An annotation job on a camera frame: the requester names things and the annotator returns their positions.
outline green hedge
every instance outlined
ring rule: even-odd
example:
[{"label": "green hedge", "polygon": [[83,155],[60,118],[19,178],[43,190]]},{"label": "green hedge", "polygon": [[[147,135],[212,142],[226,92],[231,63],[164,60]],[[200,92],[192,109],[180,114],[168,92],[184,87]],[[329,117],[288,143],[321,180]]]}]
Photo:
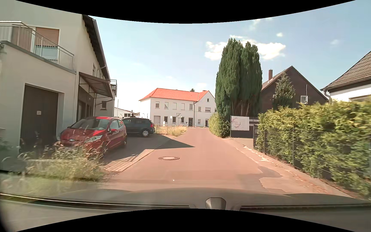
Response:
[{"label": "green hedge", "polygon": [[259,115],[261,151],[371,199],[371,99]]},{"label": "green hedge", "polygon": [[224,138],[230,135],[230,123],[220,119],[218,113],[214,113],[209,119],[210,132],[218,137]]}]

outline building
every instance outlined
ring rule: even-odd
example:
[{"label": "building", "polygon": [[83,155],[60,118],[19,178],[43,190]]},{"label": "building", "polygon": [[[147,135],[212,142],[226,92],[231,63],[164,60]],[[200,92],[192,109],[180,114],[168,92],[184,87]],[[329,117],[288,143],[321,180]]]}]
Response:
[{"label": "building", "polygon": [[297,71],[293,66],[290,66],[273,76],[273,70],[268,71],[268,80],[263,83],[261,88],[261,110],[260,113],[265,113],[267,110],[273,108],[273,97],[276,93],[277,80],[282,77],[283,73],[286,73],[290,78],[291,84],[293,85],[295,96],[293,98],[293,107],[298,107],[299,103],[313,104],[319,102],[324,104],[327,102],[322,92],[314,87],[303,75]]},{"label": "building", "polygon": [[[133,113],[133,111],[129,111],[129,110],[125,110],[125,109],[121,109],[121,108],[117,108],[115,107],[114,108],[114,117],[116,118],[119,118],[119,119],[122,119],[123,117],[124,118],[129,118],[131,117],[131,114]],[[139,113],[134,113],[134,116],[136,116],[136,118],[139,118]]]},{"label": "building", "polygon": [[154,124],[208,126],[217,112],[210,91],[190,92],[156,88],[140,100],[140,117]]},{"label": "building", "polygon": [[49,145],[77,120],[113,116],[116,91],[94,19],[0,0],[0,136],[10,145]]},{"label": "building", "polygon": [[322,91],[332,99],[347,102],[371,96],[371,51]]}]

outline manhole cover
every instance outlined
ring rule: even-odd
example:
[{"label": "manhole cover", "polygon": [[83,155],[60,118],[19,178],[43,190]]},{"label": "manhole cover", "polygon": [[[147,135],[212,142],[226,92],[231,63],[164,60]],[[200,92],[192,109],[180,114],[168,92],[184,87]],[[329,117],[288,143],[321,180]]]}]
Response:
[{"label": "manhole cover", "polygon": [[163,157],[159,157],[158,159],[160,159],[160,160],[176,160],[176,159],[179,159],[179,158],[174,157],[174,156],[163,156]]}]

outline sign board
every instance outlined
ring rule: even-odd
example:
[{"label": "sign board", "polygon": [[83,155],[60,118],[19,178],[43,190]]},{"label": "sign board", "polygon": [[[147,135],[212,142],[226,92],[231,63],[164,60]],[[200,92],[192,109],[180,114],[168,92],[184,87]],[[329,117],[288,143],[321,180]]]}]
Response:
[{"label": "sign board", "polygon": [[231,130],[250,130],[249,117],[231,116]]}]

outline balcony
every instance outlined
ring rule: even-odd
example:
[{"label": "balcony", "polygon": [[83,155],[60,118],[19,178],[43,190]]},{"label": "balcony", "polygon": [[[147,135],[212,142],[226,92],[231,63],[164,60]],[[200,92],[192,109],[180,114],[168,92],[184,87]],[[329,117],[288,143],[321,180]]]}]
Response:
[{"label": "balcony", "polygon": [[74,70],[74,54],[21,21],[0,21],[0,41],[6,40],[55,64]]},{"label": "balcony", "polygon": [[111,86],[111,91],[114,94],[114,97],[117,97],[117,80],[110,80],[110,86]]}]

